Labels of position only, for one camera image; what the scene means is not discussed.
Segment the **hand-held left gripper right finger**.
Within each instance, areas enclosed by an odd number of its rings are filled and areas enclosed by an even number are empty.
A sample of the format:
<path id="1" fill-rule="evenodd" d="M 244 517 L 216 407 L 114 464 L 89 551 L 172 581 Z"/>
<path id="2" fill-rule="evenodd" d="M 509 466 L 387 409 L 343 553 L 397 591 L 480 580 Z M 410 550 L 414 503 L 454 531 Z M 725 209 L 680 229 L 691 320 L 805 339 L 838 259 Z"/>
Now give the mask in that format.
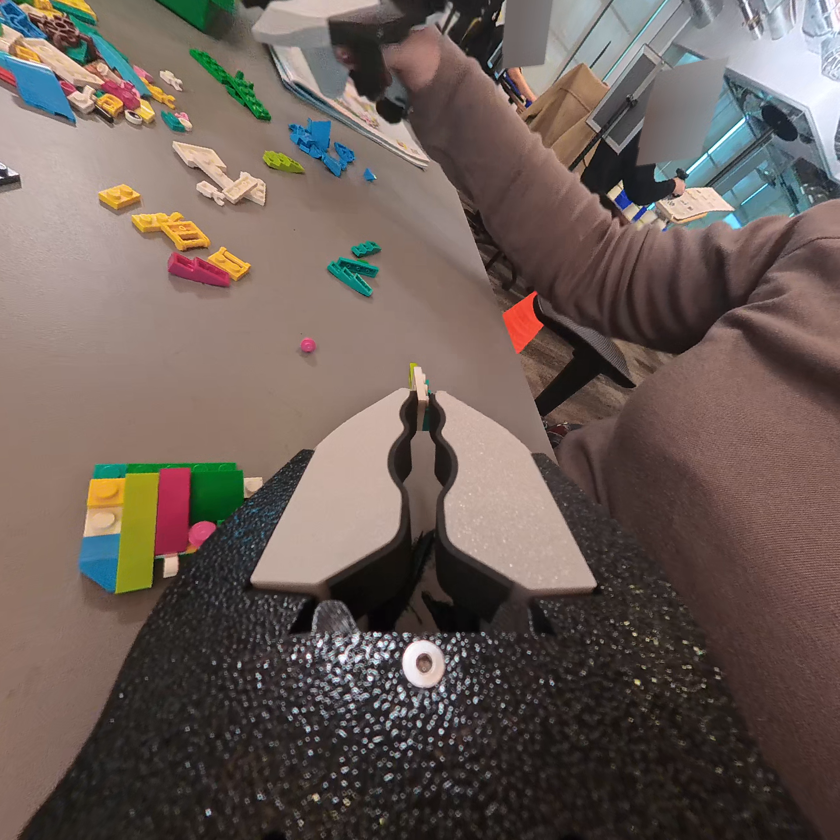
<path id="1" fill-rule="evenodd" d="M 437 577 L 452 597 L 588 595 L 595 577 L 531 451 L 496 421 L 438 391 Z"/>

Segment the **yellow lego frame piece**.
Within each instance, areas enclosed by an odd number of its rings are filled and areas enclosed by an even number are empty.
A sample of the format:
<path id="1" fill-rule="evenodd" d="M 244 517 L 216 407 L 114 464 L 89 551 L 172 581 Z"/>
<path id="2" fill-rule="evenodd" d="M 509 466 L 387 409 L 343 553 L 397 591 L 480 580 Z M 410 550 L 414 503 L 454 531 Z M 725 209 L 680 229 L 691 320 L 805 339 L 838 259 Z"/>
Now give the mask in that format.
<path id="1" fill-rule="evenodd" d="M 184 219 L 180 213 L 173 213 L 161 221 L 160 230 L 182 253 L 193 249 L 208 249 L 211 245 L 209 237 L 193 221 Z"/>

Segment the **yellow lego bracket plate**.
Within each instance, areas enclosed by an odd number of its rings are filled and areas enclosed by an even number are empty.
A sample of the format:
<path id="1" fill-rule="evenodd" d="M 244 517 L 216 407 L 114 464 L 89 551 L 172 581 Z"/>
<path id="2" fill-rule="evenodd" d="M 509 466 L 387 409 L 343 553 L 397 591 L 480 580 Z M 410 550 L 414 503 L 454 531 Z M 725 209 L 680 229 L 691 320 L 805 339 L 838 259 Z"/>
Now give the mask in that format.
<path id="1" fill-rule="evenodd" d="M 237 257 L 224 246 L 209 255 L 206 261 L 216 268 L 226 272 L 229 278 L 233 281 L 242 279 L 251 269 L 251 264 L 249 262 Z"/>

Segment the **green lego plates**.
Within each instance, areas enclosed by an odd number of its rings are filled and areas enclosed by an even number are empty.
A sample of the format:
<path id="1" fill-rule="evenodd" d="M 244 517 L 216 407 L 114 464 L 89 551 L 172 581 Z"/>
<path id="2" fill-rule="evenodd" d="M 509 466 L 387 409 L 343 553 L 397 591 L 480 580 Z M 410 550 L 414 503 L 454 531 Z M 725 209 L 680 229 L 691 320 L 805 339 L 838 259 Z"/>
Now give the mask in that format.
<path id="1" fill-rule="evenodd" d="M 199 49 L 190 49 L 189 55 L 204 68 L 211 77 L 222 84 L 227 93 L 239 104 L 249 110 L 259 121 L 270 122 L 271 115 L 266 106 L 255 94 L 254 83 L 247 80 L 241 70 L 235 74 L 228 72 L 215 58 Z"/>

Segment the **paper booklet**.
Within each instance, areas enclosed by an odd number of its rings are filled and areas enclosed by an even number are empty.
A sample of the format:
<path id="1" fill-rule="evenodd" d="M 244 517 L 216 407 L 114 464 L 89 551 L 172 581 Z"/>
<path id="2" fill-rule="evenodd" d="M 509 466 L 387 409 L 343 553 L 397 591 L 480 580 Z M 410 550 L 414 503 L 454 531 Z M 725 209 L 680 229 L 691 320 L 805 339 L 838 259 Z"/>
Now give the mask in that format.
<path id="1" fill-rule="evenodd" d="M 656 214 L 667 224 L 685 225 L 709 214 L 730 214 L 733 207 L 714 187 L 688 187 L 680 196 L 657 202 Z"/>

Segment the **teal lego wedge pieces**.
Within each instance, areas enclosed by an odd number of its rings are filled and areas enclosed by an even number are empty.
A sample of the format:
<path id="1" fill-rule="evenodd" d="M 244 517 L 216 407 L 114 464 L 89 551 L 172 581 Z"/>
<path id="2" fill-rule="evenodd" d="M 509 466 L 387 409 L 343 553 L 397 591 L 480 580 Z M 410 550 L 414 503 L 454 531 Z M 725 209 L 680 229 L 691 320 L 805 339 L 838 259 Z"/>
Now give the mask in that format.
<path id="1" fill-rule="evenodd" d="M 370 258 L 379 255 L 382 248 L 373 240 L 365 240 L 350 249 L 351 256 L 341 256 L 328 263 L 328 273 L 347 288 L 365 298 L 373 295 L 370 280 L 378 277 L 380 267 Z"/>

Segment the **multicolour lego wing assembly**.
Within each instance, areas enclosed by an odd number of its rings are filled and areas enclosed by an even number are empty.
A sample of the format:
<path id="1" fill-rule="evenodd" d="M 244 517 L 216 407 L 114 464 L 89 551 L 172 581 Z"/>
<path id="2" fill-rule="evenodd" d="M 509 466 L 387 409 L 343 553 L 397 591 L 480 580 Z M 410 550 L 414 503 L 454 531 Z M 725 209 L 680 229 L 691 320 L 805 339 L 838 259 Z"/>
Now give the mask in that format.
<path id="1" fill-rule="evenodd" d="M 78 571 L 112 595 L 147 591 L 263 486 L 235 462 L 97 464 Z"/>

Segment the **magenta lego slope brick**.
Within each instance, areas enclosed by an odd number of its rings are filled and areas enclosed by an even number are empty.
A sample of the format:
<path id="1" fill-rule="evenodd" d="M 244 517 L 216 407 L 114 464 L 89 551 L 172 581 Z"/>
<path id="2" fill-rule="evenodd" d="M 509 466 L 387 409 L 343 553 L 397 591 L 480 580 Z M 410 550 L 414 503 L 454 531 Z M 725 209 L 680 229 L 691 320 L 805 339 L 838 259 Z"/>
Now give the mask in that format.
<path id="1" fill-rule="evenodd" d="M 167 272 L 185 280 L 203 285 L 229 288 L 230 276 L 221 268 L 201 258 L 188 258 L 179 252 L 171 252 L 167 260 Z"/>

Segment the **pile of mixed lego bricks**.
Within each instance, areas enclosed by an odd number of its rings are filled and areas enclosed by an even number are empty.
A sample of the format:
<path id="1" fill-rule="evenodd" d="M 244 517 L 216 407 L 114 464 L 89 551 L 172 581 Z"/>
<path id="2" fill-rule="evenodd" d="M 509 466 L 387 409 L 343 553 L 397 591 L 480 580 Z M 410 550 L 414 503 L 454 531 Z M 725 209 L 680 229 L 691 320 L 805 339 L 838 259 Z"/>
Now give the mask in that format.
<path id="1" fill-rule="evenodd" d="M 2 2 L 2 88 L 69 124 L 92 116 L 150 125 L 152 90 L 98 27 L 89 2 Z"/>

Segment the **cluster of blue lego pieces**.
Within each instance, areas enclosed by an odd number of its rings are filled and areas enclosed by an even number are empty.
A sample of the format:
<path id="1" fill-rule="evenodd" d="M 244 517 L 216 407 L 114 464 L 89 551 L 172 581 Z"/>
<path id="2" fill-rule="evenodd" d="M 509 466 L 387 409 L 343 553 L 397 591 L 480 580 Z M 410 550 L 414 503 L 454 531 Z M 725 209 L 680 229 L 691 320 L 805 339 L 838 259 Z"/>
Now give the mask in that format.
<path id="1" fill-rule="evenodd" d="M 331 121 L 308 120 L 307 125 L 289 123 L 290 140 L 314 160 L 320 160 L 336 177 L 341 176 L 355 162 L 354 152 L 346 145 L 331 139 Z"/>

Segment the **lego instruction booklet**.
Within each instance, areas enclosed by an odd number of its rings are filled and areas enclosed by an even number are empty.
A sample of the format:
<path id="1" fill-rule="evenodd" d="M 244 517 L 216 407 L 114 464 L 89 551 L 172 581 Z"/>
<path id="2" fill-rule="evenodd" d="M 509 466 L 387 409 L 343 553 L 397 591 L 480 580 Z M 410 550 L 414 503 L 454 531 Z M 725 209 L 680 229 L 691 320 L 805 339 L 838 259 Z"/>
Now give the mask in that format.
<path id="1" fill-rule="evenodd" d="M 341 98 L 325 98 L 320 94 L 309 69 L 305 49 L 270 45 L 269 52 L 282 83 L 300 99 L 324 113 L 328 119 L 343 123 L 415 167 L 428 167 L 430 160 L 407 124 L 385 121 L 376 111 L 375 105 L 358 94 L 351 79 Z"/>

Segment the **person's right hand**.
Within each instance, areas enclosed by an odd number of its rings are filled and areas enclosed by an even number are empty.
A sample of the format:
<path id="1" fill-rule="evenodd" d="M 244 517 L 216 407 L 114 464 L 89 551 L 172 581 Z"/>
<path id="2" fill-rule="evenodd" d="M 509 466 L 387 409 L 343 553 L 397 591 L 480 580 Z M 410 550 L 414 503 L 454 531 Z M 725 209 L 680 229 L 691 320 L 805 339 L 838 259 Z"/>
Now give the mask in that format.
<path id="1" fill-rule="evenodd" d="M 435 25 L 413 28 L 401 42 L 383 46 L 385 65 L 408 92 L 416 93 L 434 79 L 443 40 Z"/>

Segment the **stack of green bins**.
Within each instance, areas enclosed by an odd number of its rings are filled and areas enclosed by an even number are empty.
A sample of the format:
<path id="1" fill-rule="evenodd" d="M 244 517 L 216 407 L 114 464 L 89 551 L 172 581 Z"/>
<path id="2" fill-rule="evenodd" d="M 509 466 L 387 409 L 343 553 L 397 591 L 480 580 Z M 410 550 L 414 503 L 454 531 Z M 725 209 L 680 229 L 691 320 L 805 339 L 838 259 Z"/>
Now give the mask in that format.
<path id="1" fill-rule="evenodd" d="M 221 14 L 233 14 L 236 1 L 157 1 L 181 20 L 207 33 Z"/>

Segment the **beige coat on rack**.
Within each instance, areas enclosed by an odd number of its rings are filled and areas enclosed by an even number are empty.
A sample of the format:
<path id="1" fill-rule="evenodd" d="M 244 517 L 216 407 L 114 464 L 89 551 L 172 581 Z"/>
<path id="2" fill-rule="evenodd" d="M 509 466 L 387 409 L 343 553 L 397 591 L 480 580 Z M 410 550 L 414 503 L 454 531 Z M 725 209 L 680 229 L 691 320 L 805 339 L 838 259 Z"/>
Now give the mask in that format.
<path id="1" fill-rule="evenodd" d="M 568 168 L 595 137 L 587 120 L 610 88 L 585 64 L 568 70 L 521 116 L 531 132 L 542 139 Z"/>

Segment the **person's right forearm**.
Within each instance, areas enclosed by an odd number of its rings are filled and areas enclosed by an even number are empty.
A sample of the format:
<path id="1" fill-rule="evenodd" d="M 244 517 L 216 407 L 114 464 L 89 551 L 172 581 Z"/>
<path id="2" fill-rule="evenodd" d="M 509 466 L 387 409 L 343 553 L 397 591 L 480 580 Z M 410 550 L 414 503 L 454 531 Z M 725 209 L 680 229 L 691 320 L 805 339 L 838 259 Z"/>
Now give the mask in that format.
<path id="1" fill-rule="evenodd" d="M 837 356 L 838 201 L 741 228 L 634 228 L 604 209 L 446 36 L 434 79 L 410 95 L 425 151 L 558 313 L 672 354 L 718 326 L 775 356 Z"/>

